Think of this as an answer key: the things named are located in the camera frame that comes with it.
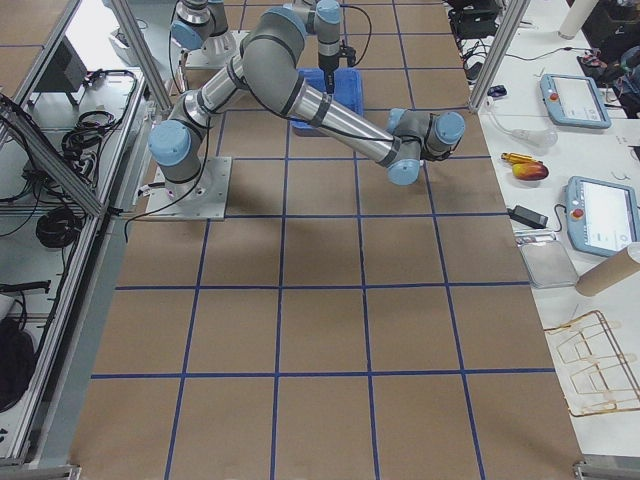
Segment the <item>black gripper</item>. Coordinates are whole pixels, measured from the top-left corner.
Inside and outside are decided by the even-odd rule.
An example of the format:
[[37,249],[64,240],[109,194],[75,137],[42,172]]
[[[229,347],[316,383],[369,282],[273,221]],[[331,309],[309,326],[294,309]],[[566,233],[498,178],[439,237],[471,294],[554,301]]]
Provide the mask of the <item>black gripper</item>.
[[324,85],[328,95],[335,93],[335,71],[339,68],[340,59],[340,52],[330,55],[318,54],[318,67],[323,72]]

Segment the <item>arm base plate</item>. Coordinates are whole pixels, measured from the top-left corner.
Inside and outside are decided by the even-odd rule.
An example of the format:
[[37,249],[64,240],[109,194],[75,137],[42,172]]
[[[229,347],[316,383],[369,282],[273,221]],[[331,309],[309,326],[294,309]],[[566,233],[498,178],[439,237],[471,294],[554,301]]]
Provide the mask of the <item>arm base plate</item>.
[[184,51],[181,66],[186,70],[216,70],[238,54],[246,30],[228,30],[219,36],[209,37],[200,49]]
[[154,181],[162,186],[150,190],[146,212],[158,220],[223,221],[232,163],[228,156],[208,156],[200,180],[183,185],[166,182],[157,167]]

